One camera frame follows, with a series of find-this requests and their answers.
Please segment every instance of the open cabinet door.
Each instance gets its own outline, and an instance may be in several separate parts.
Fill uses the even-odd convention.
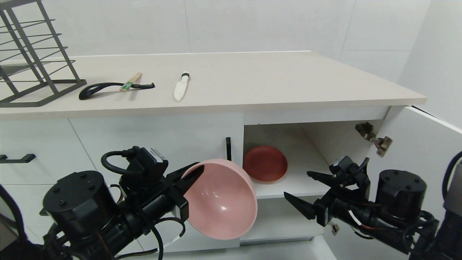
[[[451,159],[462,150],[462,131],[413,107],[394,107],[377,136],[388,136],[393,143],[383,158],[376,154],[375,147],[369,150],[370,200],[375,200],[381,171],[406,170],[419,175],[427,183],[422,209],[443,220],[443,176]],[[340,221],[334,222],[344,230],[335,237],[326,231],[325,239],[338,260],[408,259],[408,256],[378,241],[357,237]]]

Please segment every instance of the dish rack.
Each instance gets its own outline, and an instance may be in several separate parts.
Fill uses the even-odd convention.
[[[43,15],[43,19],[35,21],[19,21],[13,9],[18,6],[34,3],[38,6],[38,9]],[[72,65],[72,63],[74,63],[75,60],[69,59],[69,56],[65,51],[67,47],[63,46],[58,38],[58,36],[61,35],[61,33],[56,33],[52,25],[52,21],[54,21],[54,19],[50,19],[48,17],[48,14],[45,11],[45,7],[43,6],[41,0],[0,0],[0,17],[4,24],[3,26],[0,26],[0,38],[3,41],[3,39],[5,39],[8,36],[8,34],[10,36],[10,38],[7,41],[0,42],[0,55],[8,52],[14,52],[14,55],[12,56],[1,58],[0,64],[2,62],[5,63],[6,61],[12,58],[23,58],[23,61],[21,60],[21,63],[17,63],[16,61],[14,61],[7,62],[7,64],[4,65],[0,65],[0,91],[4,91],[4,89],[6,89],[5,85],[7,85],[10,91],[12,92],[11,96],[0,100],[0,107],[42,106],[86,84],[86,80],[80,79],[77,75],[77,72],[75,71]],[[25,28],[33,27],[40,24],[47,25],[48,29],[46,33],[27,35],[24,31]],[[34,48],[34,45],[36,46],[37,43],[45,42],[48,44],[48,42],[52,42],[52,39],[54,39],[55,44],[50,43],[50,46],[47,45],[46,47]],[[16,45],[16,47],[4,49],[5,45],[7,44]],[[52,53],[40,57],[37,54],[37,50],[51,50]],[[60,58],[47,59],[53,55],[58,55],[59,53],[61,54]],[[63,66],[60,66],[58,69],[54,68],[52,72],[48,72],[45,68],[45,65],[48,63],[63,63]],[[64,68],[70,69],[70,71],[73,74],[72,79],[51,79],[51,75]],[[31,70],[36,79],[11,79],[13,75],[22,73],[26,70]],[[19,91],[18,88],[15,86],[15,84],[19,82],[31,82],[30,85],[33,86],[25,90]],[[57,84],[72,85],[64,89],[58,90],[56,88]],[[42,100],[33,102],[19,102],[19,100],[17,100],[44,87],[49,87],[53,93],[50,96],[43,98]]]

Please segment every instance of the black metal rack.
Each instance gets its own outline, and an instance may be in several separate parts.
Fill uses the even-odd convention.
[[[40,12],[43,15],[43,20],[36,20],[36,21],[25,21],[25,22],[20,22],[15,15],[13,8],[24,5],[24,4],[30,4],[30,3],[36,3]],[[12,56],[9,56],[7,58],[3,58],[0,60],[0,62],[5,62],[11,58],[14,57],[20,57],[22,55],[24,59],[24,63],[22,64],[17,64],[17,63],[12,63],[12,64],[7,64],[7,65],[0,65],[0,83],[4,82],[6,85],[8,85],[10,91],[12,92],[12,95],[0,100],[0,107],[37,107],[37,106],[42,106],[45,105],[73,90],[76,90],[77,88],[84,86],[86,84],[85,80],[82,80],[79,78],[77,75],[77,72],[75,71],[72,63],[75,62],[75,60],[69,59],[69,56],[67,55],[65,49],[67,47],[63,46],[61,41],[59,40],[58,36],[61,35],[60,33],[56,33],[52,21],[54,19],[50,19],[48,17],[47,12],[45,11],[45,7],[43,6],[41,0],[0,0],[0,17],[4,23],[4,26],[0,26],[0,35],[1,34],[9,34],[11,36],[11,39],[0,43],[0,52],[4,51],[18,51]],[[40,24],[46,24],[49,29],[49,34],[37,34],[37,35],[27,35],[24,31],[24,28],[32,27],[35,25],[40,25]],[[34,48],[34,44],[45,42],[47,40],[54,39],[56,46],[50,46],[50,47],[43,47],[43,48]],[[2,45],[8,44],[8,43],[15,43],[16,47],[11,49],[1,49]],[[37,54],[36,50],[53,50],[56,49],[56,51],[47,54],[45,56],[39,57]],[[61,53],[62,59],[59,60],[45,60],[55,54]],[[45,65],[48,63],[55,63],[55,62],[62,62],[64,63],[63,66],[59,67],[58,69],[53,70],[51,73],[49,73]],[[68,67],[70,71],[73,74],[73,79],[66,79],[66,80],[52,80],[51,75]],[[31,70],[33,74],[36,77],[36,80],[11,80],[10,77],[17,74],[21,73],[25,70]],[[18,91],[18,89],[15,87],[14,83],[15,82],[38,82],[37,85],[32,86],[30,88],[27,88],[23,91]],[[56,88],[56,84],[72,84],[70,87],[67,87],[63,90],[58,91]],[[49,87],[51,91],[53,92],[52,95],[40,100],[40,101],[34,101],[34,102],[13,102],[14,100],[17,100],[25,95],[28,95],[34,91],[37,91],[43,87]]]

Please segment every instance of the black ladle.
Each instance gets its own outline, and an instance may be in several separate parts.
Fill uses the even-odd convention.
[[[80,91],[79,99],[80,100],[88,99],[91,95],[102,90],[105,87],[123,86],[123,84],[124,83],[118,83],[118,82],[104,82],[104,83],[97,83],[97,84],[86,86],[84,89],[82,89],[82,91]],[[137,88],[137,89],[150,89],[150,88],[155,88],[155,85],[154,83],[147,84],[147,85],[133,84],[131,87]]]

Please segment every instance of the robotic arm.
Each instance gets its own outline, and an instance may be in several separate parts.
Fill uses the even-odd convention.
[[[129,166],[122,169],[108,163],[110,156],[122,156]],[[355,233],[366,239],[377,239],[405,254],[410,260],[462,259],[462,158],[460,152],[451,161],[443,180],[445,218],[437,232],[439,221],[421,210],[426,183],[419,176],[399,170],[380,173],[375,202],[368,200],[371,182],[367,176],[366,158],[361,165],[348,156],[340,158],[329,169],[332,175],[307,172],[308,176],[330,187],[314,204],[289,193],[284,197],[307,219],[326,226],[332,218],[354,227]],[[168,161],[153,149],[133,147],[106,153],[102,165],[121,175],[122,196],[115,202],[103,176],[96,171],[72,173],[60,180],[46,193],[43,211],[55,223],[44,236],[44,245],[27,240],[19,208],[0,185],[1,198],[12,210],[15,221],[0,214],[0,256],[2,260],[80,260],[122,259],[129,256],[159,252],[163,257],[163,241],[155,225],[176,221],[183,226],[188,219],[188,201],[183,196],[204,171],[199,167],[185,178],[183,174],[196,163],[164,176]],[[456,167],[448,190],[450,175]],[[356,189],[347,187],[355,185]],[[174,212],[176,217],[162,218]],[[17,227],[18,236],[5,244],[4,227]],[[159,248],[114,257],[141,235],[153,232]]]
[[[127,159],[130,163],[127,169],[108,163],[107,158],[115,155]],[[43,199],[43,211],[55,221],[44,236],[44,245],[35,247],[24,238],[25,235],[22,238],[20,236],[15,245],[1,252],[1,259],[71,260],[75,256],[80,260],[113,260],[158,251],[161,260],[164,245],[155,224],[176,221],[183,226],[179,237],[184,234],[184,222],[189,217],[189,208],[183,195],[201,176],[204,167],[182,178],[186,170],[196,162],[164,177],[168,161],[153,149],[136,146],[106,153],[101,163],[108,170],[122,175],[119,185],[114,186],[120,188],[124,200],[122,197],[117,203],[113,200],[101,173],[72,173],[58,180]],[[6,191],[3,188],[1,191],[4,198]],[[11,201],[9,204],[15,206],[14,201]],[[22,217],[18,212],[15,214],[16,226],[24,229],[19,224],[18,220]],[[168,212],[173,212],[176,217],[162,218]],[[158,249],[114,258],[134,239],[151,231],[158,240]],[[35,253],[21,256],[25,251]]]
[[[332,175],[307,172],[309,177],[330,187],[314,204],[286,192],[284,197],[307,219],[316,219],[325,227],[332,218],[338,218],[359,230],[363,235],[355,233],[365,239],[377,239],[405,254],[411,253],[410,260],[459,260],[462,259],[462,165],[457,166],[449,191],[447,183],[461,157],[462,152],[452,160],[444,178],[447,211],[438,234],[439,221],[421,210],[426,183],[413,173],[382,171],[375,202],[368,200],[369,158],[358,166],[345,156],[329,167]]]

